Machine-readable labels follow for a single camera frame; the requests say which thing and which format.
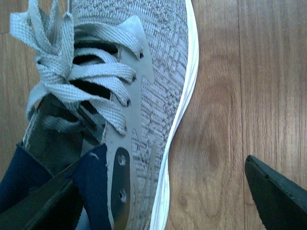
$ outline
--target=black plastic object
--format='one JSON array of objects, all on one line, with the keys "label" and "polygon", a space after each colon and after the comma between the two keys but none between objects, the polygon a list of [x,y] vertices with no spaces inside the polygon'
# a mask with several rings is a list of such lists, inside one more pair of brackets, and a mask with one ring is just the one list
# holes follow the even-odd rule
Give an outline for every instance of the black plastic object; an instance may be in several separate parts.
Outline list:
[{"label": "black plastic object", "polygon": [[65,178],[78,165],[69,166],[30,196],[0,215],[1,230],[74,230],[83,200],[75,182]]},{"label": "black plastic object", "polygon": [[253,156],[245,173],[267,230],[307,230],[307,191]]}]

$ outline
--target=dark blue fabric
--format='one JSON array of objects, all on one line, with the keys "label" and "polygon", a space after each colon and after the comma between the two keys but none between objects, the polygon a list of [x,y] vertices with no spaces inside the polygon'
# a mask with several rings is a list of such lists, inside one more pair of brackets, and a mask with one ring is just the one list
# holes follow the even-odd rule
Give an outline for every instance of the dark blue fabric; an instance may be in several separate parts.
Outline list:
[{"label": "dark blue fabric", "polygon": [[111,230],[107,208],[106,145],[86,153],[71,177],[84,200],[91,229]]},{"label": "dark blue fabric", "polygon": [[26,198],[52,178],[21,146],[17,149],[0,183],[0,213]]}]

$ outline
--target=shoe upper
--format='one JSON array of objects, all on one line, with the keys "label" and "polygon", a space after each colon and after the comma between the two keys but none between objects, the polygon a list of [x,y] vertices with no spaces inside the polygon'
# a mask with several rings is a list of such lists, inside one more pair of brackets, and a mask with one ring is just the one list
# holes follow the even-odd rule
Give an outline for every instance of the shoe upper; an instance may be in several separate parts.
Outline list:
[{"label": "shoe upper", "polygon": [[[186,76],[188,26],[185,1],[75,0],[72,14],[81,24],[105,23],[127,31],[142,46],[141,57],[135,57],[130,49],[121,44],[116,44],[117,53],[113,54],[117,62],[136,72],[133,82],[122,81],[129,95],[129,105],[123,106],[112,90],[107,98],[120,108],[125,120],[125,132],[119,132],[99,111],[94,112],[95,119],[103,121],[99,124],[102,128],[98,129],[98,140],[93,140],[83,130],[77,134],[62,134],[46,129],[43,125],[46,114],[56,117],[63,113],[63,105],[59,106],[63,102],[48,95],[44,98],[46,102],[41,102],[37,113],[31,118],[24,146],[43,164],[45,157],[42,157],[42,152],[57,152],[55,162],[61,155],[65,156],[72,146],[68,160],[59,169],[56,165],[50,166],[49,170],[56,174],[82,153],[105,143],[110,223],[114,229],[148,229],[161,162]],[[88,128],[87,120],[82,120],[83,117],[78,114],[79,111],[72,113],[71,117],[81,120]],[[118,165],[128,166],[128,171],[123,174]]]}]

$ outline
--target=metal eyelet hole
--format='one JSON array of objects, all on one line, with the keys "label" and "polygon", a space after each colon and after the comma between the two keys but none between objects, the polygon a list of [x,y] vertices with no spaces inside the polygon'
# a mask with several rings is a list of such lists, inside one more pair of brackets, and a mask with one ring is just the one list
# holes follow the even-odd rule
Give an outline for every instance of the metal eyelet hole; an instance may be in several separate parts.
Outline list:
[{"label": "metal eyelet hole", "polygon": [[124,204],[127,202],[127,194],[126,194],[125,189],[120,190],[119,198],[120,198],[121,202],[123,202]]},{"label": "metal eyelet hole", "polygon": [[124,155],[119,155],[118,156],[118,163],[120,166],[125,166],[126,165],[126,158]]}]

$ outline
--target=knit fabric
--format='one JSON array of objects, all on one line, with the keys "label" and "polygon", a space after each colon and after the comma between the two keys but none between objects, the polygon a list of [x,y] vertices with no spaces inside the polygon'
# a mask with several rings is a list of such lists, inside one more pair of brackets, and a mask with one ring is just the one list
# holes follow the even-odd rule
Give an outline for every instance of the knit fabric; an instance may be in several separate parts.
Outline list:
[{"label": "knit fabric", "polygon": [[154,84],[142,82],[142,139],[132,137],[132,155],[137,169],[139,195],[143,194],[150,154],[157,142],[153,192],[147,190],[136,229],[148,229],[161,161],[169,131],[179,105],[188,59],[188,26],[184,0],[75,0],[72,13],[81,22],[118,25],[137,15],[144,27],[155,74]]}]

